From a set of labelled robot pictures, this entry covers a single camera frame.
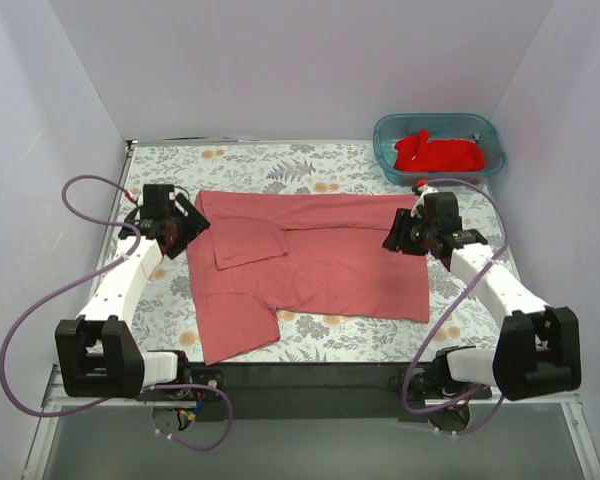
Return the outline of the pink t shirt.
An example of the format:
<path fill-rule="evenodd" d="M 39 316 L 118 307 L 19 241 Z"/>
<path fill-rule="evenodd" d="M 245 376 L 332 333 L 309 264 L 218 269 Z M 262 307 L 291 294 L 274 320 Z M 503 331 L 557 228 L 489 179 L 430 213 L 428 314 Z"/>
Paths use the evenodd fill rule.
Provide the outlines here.
<path fill-rule="evenodd" d="M 425 258 L 382 244 L 412 195 L 202 190 L 210 226 L 186 251 L 205 364 L 280 340 L 277 313 L 426 323 Z"/>

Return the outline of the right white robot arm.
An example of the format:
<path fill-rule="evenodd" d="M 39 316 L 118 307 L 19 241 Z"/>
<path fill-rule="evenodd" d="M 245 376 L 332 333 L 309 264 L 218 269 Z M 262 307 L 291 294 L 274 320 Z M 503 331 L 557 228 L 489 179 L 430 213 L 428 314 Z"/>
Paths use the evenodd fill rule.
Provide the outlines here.
<path fill-rule="evenodd" d="M 464 228 L 454 193 L 428 185 L 416 192 L 415 206 L 397 211 L 384 248 L 440 261 L 487 309 L 499 337 L 492 350 L 440 350 L 405 383 L 449 398 L 467 386 L 496 387 L 511 401 L 577 390 L 582 372 L 575 312 L 551 306 L 497 263 L 487 239 Z"/>

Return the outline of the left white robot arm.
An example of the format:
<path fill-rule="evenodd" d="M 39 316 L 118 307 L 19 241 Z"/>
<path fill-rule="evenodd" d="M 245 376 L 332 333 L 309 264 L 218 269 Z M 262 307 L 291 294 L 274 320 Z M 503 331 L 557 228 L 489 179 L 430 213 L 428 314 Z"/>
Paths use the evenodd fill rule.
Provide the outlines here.
<path fill-rule="evenodd" d="M 186 354 L 140 350 L 131 324 L 152 273 L 210 226 L 172 184 L 146 184 L 120 225 L 113 268 L 104 273 L 77 317 L 59 322 L 57 355 L 71 397 L 136 398 L 157 386 L 173 400 L 193 386 Z"/>

